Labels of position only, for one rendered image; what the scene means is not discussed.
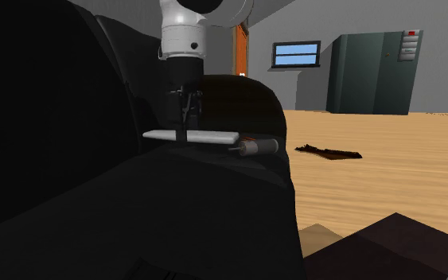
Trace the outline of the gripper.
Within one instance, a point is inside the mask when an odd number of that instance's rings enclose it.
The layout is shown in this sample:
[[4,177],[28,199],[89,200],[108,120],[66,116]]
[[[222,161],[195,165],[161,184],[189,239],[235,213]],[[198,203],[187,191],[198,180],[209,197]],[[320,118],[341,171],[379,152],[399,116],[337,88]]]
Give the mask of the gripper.
[[184,112],[184,91],[189,94],[186,113],[188,130],[198,130],[201,116],[201,96],[198,91],[204,76],[204,61],[198,57],[176,56],[166,60],[166,114],[167,122],[175,130],[177,142],[187,142]]

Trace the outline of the white remote control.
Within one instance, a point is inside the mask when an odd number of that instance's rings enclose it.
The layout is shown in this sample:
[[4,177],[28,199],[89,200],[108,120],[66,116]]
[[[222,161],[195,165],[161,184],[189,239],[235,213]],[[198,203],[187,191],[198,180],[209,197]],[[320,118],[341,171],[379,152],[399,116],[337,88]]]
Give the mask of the white remote control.
[[[152,138],[166,141],[180,141],[175,130],[150,130],[142,134],[144,138]],[[238,132],[187,130],[185,139],[187,142],[232,145],[240,138]]]

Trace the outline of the grey brown cylindrical tool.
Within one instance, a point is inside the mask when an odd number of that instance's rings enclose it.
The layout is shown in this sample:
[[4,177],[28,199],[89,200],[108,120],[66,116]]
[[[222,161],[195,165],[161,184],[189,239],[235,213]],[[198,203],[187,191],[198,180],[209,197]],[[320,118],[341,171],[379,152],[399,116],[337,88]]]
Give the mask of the grey brown cylindrical tool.
[[230,151],[238,151],[243,157],[274,154],[278,149],[279,143],[273,138],[241,141],[237,147],[229,148]]

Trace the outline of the orange door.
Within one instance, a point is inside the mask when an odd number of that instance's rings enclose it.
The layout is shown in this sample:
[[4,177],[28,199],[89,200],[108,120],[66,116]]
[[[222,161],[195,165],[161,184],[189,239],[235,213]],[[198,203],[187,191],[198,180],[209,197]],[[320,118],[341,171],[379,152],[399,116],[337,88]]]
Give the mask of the orange door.
[[233,68],[237,76],[247,76],[249,32],[245,22],[235,26],[232,31]]

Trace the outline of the black sofa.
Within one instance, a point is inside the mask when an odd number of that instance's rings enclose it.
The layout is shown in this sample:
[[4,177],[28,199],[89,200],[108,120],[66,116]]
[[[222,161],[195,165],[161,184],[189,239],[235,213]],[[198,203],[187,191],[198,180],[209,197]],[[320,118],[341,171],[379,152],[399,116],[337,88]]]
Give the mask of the black sofa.
[[161,42],[69,0],[0,0],[0,280],[307,279],[275,93],[204,72],[199,129],[238,141],[144,138],[172,130]]

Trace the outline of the dark framed window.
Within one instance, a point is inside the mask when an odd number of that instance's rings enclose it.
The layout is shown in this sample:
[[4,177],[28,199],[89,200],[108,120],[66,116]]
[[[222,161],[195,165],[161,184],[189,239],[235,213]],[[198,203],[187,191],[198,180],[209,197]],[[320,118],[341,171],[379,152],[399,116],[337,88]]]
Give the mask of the dark framed window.
[[320,41],[275,42],[272,68],[315,68],[320,66]]

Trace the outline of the dark brown floor mat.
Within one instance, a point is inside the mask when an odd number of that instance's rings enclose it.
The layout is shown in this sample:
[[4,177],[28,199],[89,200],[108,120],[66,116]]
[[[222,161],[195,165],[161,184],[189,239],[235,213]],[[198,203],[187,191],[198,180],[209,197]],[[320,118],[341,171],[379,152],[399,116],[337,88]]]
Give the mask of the dark brown floor mat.
[[343,150],[330,150],[319,149],[315,146],[305,144],[304,146],[296,147],[296,151],[303,153],[316,154],[322,158],[329,160],[342,160],[342,159],[361,159],[362,155],[358,152],[343,151]]

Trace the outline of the dark green cabinet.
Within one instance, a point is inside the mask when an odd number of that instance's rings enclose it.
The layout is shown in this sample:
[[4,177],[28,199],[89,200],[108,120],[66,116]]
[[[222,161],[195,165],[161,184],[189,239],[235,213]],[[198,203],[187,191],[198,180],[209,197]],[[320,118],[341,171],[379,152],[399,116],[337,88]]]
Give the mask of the dark green cabinet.
[[332,43],[326,110],[407,115],[423,31],[353,33]]

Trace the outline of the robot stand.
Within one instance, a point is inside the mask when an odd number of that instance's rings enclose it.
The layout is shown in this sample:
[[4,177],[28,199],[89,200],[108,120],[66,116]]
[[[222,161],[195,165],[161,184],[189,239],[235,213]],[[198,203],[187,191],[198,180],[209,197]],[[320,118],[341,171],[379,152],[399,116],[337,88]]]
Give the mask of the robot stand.
[[446,280],[448,234],[397,212],[304,258],[307,280]]

